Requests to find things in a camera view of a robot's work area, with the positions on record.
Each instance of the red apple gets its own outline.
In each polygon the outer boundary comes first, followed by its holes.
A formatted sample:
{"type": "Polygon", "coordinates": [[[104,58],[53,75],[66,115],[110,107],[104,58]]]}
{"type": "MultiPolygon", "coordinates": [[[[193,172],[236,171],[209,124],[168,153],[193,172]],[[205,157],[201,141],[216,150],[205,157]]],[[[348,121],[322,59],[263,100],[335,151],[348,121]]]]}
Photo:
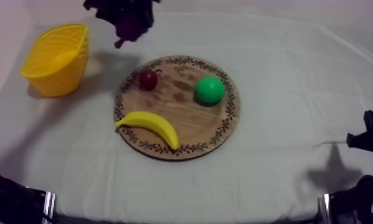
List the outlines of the red apple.
{"type": "Polygon", "coordinates": [[[157,85],[157,72],[161,70],[152,71],[150,69],[144,70],[139,74],[140,87],[146,91],[154,89],[157,85]]]}

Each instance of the plastic basket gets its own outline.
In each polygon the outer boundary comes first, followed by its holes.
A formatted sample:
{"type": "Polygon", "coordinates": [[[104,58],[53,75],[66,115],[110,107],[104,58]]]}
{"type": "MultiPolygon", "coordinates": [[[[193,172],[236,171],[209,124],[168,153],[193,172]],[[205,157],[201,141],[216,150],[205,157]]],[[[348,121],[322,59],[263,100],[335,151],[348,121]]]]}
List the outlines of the plastic basket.
{"type": "Polygon", "coordinates": [[[88,27],[65,24],[38,37],[22,75],[42,94],[62,96],[79,86],[87,61],[88,27]]]}

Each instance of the round wooden board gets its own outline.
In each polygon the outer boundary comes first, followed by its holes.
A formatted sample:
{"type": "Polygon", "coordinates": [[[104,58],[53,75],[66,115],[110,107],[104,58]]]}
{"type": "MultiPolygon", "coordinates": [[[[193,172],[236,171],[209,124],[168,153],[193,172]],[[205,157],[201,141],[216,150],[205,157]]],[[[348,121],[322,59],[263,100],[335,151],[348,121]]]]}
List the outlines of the round wooden board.
{"type": "Polygon", "coordinates": [[[120,87],[114,106],[114,121],[131,111],[149,111],[167,119],[177,132],[179,148],[172,150],[156,134],[146,129],[121,126],[123,139],[137,151],[161,160],[189,160],[205,155],[234,131],[240,115],[240,96],[231,78],[216,65],[190,56],[168,56],[150,61],[136,69],[120,87]],[[158,84],[152,91],[139,88],[139,72],[158,72],[158,84]],[[217,76],[225,85],[222,100],[211,107],[195,102],[198,81],[217,76]]]}

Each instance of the table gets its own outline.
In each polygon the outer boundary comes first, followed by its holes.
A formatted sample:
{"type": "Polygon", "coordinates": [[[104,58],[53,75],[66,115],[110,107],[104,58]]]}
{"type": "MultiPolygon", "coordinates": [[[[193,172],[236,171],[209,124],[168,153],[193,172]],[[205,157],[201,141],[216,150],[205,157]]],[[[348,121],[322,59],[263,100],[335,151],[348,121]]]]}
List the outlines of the table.
{"type": "Polygon", "coordinates": [[[0,93],[0,170],[56,193],[58,212],[152,223],[298,219],[317,212],[322,193],[373,175],[373,153],[344,143],[373,109],[373,37],[271,17],[158,13],[149,33],[116,50],[113,27],[81,22],[91,53],[75,93],[43,98],[20,76],[44,29],[30,34],[0,93]],[[229,140],[181,163],[137,153],[113,124],[124,78],[175,54],[217,64],[241,97],[229,140]]]}

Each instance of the yellow banana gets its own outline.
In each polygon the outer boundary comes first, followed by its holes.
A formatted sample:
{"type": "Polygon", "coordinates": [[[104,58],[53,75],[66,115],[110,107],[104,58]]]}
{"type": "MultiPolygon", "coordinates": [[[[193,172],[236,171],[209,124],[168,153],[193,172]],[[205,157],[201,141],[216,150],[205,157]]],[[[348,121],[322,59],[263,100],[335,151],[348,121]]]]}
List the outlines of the yellow banana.
{"type": "Polygon", "coordinates": [[[174,127],[163,117],[146,111],[133,111],[115,122],[116,127],[128,125],[142,127],[161,136],[173,150],[178,148],[178,137],[174,127]]]}

